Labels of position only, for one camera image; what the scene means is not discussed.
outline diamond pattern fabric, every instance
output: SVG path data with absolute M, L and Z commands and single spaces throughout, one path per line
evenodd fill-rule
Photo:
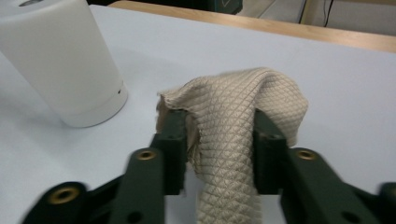
M 255 68 L 198 77 L 161 96 L 167 108 L 189 111 L 196 125 L 198 141 L 190 144 L 189 161 L 205 182 L 198 223 L 262 223 L 250 159 L 254 113 L 263 111 L 294 145 L 308 106 L 295 82 Z

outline wooden table edge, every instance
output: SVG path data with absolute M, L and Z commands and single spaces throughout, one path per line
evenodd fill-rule
M 207 12 L 181 7 L 167 7 L 131 1 L 115 2 L 109 5 L 109 7 L 147 12 L 192 21 L 203 21 L 234 26 L 278 35 L 295 36 L 354 48 L 396 53 L 396 36 L 390 35 L 367 34 L 310 25 L 301 25 L 283 21 L 261 20 L 235 15 L 220 14 L 216 12 Z

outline cloth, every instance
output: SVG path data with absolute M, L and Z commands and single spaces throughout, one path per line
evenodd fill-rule
M 254 113 L 263 111 L 289 147 L 294 145 L 308 106 L 295 82 L 269 68 L 255 68 L 198 77 L 160 95 L 157 129 L 167 109 L 189 112 L 189 162 L 205 182 L 198 223 L 262 223 L 250 159 Z

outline beige fabric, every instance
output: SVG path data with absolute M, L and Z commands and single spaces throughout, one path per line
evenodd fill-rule
M 265 112 L 294 145 L 307 109 L 294 81 L 256 68 L 198 77 L 161 96 L 158 130 L 167 109 L 190 112 L 189 161 L 205 182 L 198 223 L 262 223 L 250 160 L 254 111 Z

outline black cable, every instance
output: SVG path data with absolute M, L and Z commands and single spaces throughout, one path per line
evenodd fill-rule
M 298 20 L 298 23 L 299 24 L 301 24 L 301 21 L 303 20 L 303 15 L 304 15 L 304 12 L 305 12 L 305 6 L 306 6 L 306 1 L 304 1 L 304 5 L 303 5 L 303 10 L 301 11 L 301 14 L 300 14 L 300 19 Z
M 327 23 L 329 22 L 329 17 L 330 17 L 330 11 L 332 10 L 332 3 L 334 2 L 334 0 L 332 0 L 330 2 L 330 6 L 329 6 L 329 10 L 327 11 L 327 17 L 326 17 L 326 22 L 324 23 L 324 27 L 327 26 Z
M 327 18 L 327 15 L 326 15 L 326 0 L 323 0 L 323 26 L 324 26 L 324 23 L 326 22 L 326 18 Z

